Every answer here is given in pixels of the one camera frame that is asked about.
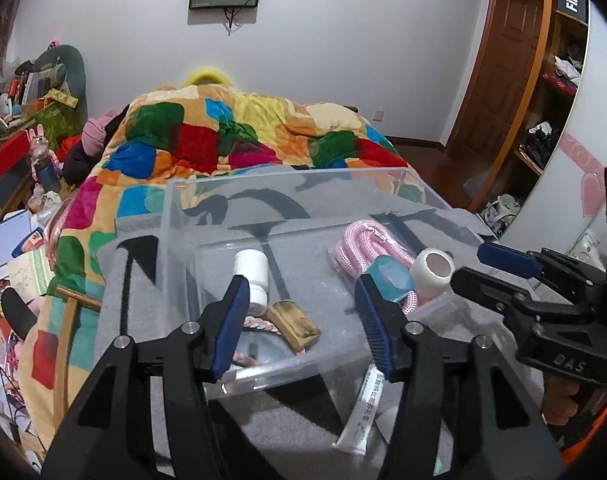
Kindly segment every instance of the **pink heart decal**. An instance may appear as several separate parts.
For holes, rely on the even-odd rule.
[[[594,216],[605,201],[605,183],[603,181],[603,168],[597,173],[586,173],[581,179],[581,205],[584,218]]]

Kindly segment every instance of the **pink hat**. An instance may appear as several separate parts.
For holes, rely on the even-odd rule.
[[[88,119],[81,133],[81,144],[86,155],[101,156],[104,152],[103,141],[106,138],[106,126],[117,115],[119,115],[119,111],[111,109],[98,119]]]

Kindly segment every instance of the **red box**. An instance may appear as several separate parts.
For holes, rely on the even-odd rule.
[[[14,133],[0,145],[0,178],[24,156],[30,153],[30,140],[27,132],[21,130]]]

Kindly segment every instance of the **plastic bag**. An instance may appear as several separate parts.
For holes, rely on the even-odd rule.
[[[34,192],[27,201],[28,209],[32,213],[39,213],[43,210],[44,195],[45,191],[43,190],[43,186],[41,184],[34,186]]]
[[[577,70],[570,61],[565,61],[557,56],[554,57],[554,64],[557,67],[557,72],[561,72],[575,85],[579,86],[581,83],[581,73]]]
[[[61,208],[61,204],[55,204],[50,207],[44,207],[41,211],[34,215],[34,220],[39,222],[40,225],[46,227],[50,218]]]
[[[10,89],[10,83],[16,78],[14,71],[21,65],[21,60],[15,58],[13,62],[0,57],[0,87],[3,92]]]

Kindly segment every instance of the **pink rope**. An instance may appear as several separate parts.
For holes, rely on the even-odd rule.
[[[343,269],[353,278],[361,276],[377,256],[392,256],[406,268],[414,264],[403,246],[394,239],[379,222],[363,219],[351,223],[335,247],[335,257]],[[417,295],[412,290],[403,303],[401,310],[409,314],[417,307]]]

